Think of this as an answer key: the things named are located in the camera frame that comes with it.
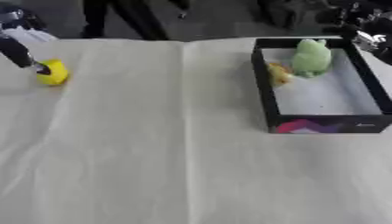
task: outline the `table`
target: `table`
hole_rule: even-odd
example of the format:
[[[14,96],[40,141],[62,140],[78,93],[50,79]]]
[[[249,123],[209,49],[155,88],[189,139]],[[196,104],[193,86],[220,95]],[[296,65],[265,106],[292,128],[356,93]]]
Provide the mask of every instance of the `table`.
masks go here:
[[[266,133],[253,43],[30,46],[73,72],[54,88],[0,59],[0,221],[392,223],[391,129]],[[364,57],[392,94],[392,68]]]

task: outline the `green plush toy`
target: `green plush toy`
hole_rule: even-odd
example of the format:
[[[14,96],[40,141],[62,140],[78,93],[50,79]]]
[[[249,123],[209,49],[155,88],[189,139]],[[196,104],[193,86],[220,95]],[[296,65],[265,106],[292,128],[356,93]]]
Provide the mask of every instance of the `green plush toy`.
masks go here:
[[[303,39],[292,60],[292,69],[295,75],[311,78],[325,73],[331,61],[332,53],[324,39]]]

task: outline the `open box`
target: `open box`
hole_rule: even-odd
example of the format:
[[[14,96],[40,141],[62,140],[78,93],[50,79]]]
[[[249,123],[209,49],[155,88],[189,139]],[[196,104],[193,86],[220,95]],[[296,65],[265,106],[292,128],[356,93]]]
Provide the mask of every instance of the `open box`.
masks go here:
[[[252,63],[272,133],[380,133],[392,123],[392,101],[355,46],[327,39],[327,73],[272,87],[266,62],[290,65],[301,38],[260,38]]]

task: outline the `yellow ball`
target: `yellow ball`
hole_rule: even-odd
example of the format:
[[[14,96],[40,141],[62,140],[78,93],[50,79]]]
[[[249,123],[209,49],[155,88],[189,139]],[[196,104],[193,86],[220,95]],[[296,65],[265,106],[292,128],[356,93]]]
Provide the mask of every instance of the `yellow ball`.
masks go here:
[[[49,59],[41,63],[48,66],[51,70],[49,75],[38,73],[37,79],[42,84],[58,86],[68,78],[68,71],[59,59]]]

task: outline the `black pants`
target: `black pants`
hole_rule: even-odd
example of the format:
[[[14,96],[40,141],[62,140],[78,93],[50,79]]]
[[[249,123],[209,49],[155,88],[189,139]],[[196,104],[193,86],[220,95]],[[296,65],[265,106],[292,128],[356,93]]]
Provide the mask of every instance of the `black pants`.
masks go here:
[[[168,37],[144,0],[84,0],[87,25],[85,32],[102,36],[109,5],[136,32],[146,40],[167,40]]]

